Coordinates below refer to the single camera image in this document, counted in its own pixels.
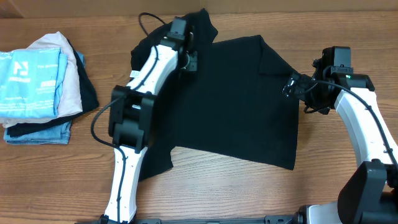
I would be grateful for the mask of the black t-shirt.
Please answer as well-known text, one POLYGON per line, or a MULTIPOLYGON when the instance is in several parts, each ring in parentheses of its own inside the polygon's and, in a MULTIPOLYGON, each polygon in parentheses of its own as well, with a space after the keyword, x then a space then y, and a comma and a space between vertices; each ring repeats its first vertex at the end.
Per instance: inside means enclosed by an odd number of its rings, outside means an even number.
POLYGON ((172 73, 155 99, 140 179, 170 170, 177 146, 293 169, 299 101, 282 93, 292 67, 260 35, 216 42, 206 10, 185 18, 198 68, 172 73))

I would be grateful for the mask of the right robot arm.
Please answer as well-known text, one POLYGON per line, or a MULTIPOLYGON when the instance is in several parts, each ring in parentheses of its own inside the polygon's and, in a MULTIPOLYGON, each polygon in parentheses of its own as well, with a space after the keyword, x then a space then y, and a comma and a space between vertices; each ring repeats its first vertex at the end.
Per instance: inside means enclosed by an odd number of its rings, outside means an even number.
POLYGON ((356 74, 351 49, 333 46, 312 63, 312 76, 292 72, 283 89, 304 112, 335 110, 348 131, 357 169, 332 203, 304 205, 292 223, 397 223, 397 143, 368 75, 356 74))

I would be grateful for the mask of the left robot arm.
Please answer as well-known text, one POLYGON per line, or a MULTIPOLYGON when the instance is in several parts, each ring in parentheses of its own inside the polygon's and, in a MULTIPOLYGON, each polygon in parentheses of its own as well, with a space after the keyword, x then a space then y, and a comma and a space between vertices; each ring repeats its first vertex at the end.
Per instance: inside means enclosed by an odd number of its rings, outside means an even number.
POLYGON ((193 32, 188 21, 175 17, 169 31, 150 48, 148 59, 126 85, 115 86, 109 110, 109 146, 114 149, 111 194, 99 223, 133 223, 136 194, 144 156, 149 148, 155 99, 171 73, 197 68, 197 56, 190 53, 193 32))

